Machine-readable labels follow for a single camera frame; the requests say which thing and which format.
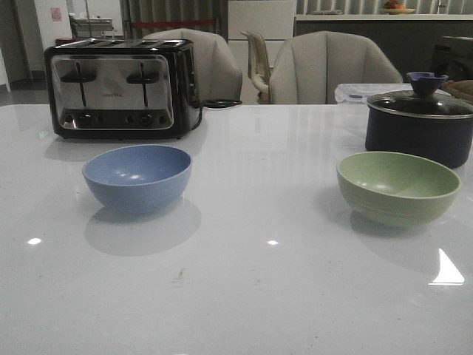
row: chair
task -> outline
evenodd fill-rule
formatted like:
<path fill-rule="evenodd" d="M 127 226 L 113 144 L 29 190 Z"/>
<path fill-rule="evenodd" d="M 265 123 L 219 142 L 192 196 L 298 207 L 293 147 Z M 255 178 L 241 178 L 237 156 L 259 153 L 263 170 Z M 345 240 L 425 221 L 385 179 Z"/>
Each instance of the chair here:
<path fill-rule="evenodd" d="M 372 40 L 320 31 L 288 39 L 270 77 L 272 104 L 335 104 L 339 84 L 397 84 L 402 76 Z"/>
<path fill-rule="evenodd" d="M 194 61 L 201 101 L 239 100 L 243 74 L 225 39 L 215 33 L 180 28 L 145 35 L 143 39 L 179 39 L 194 42 Z"/>
<path fill-rule="evenodd" d="M 270 66 L 265 39 L 256 32 L 241 32 L 248 39 L 248 77 L 258 90 L 258 104 L 270 103 Z"/>

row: pot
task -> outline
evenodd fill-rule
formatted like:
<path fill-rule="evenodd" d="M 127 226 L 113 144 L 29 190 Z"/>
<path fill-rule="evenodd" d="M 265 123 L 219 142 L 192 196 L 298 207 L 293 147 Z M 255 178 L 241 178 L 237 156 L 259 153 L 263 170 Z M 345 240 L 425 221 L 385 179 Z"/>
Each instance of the pot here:
<path fill-rule="evenodd" d="M 367 99 L 370 114 L 366 149 L 417 155 L 452 169 L 462 166 L 472 147 L 473 105 L 432 93 L 440 84 L 432 85 L 431 80 L 418 74 L 408 73 L 414 91 L 387 92 Z M 421 74 L 439 83 L 446 80 L 432 73 Z"/>

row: stainless steel toaster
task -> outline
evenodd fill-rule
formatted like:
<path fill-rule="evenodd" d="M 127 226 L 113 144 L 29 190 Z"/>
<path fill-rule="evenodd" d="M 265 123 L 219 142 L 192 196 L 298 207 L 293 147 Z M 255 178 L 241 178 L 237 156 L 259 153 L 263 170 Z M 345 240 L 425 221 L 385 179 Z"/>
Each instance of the stainless steel toaster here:
<path fill-rule="evenodd" d="M 61 137 L 180 138 L 200 122 L 189 40 L 86 39 L 44 57 Z"/>

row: pot lid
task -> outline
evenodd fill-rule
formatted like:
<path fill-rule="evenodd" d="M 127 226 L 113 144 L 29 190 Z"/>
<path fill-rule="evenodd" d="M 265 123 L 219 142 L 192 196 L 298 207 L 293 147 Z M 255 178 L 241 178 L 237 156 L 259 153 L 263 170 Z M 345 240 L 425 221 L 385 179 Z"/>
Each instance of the pot lid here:
<path fill-rule="evenodd" d="M 386 92 L 370 96 L 367 104 L 373 109 L 416 118 L 473 118 L 473 104 L 443 94 L 419 96 L 411 90 Z"/>

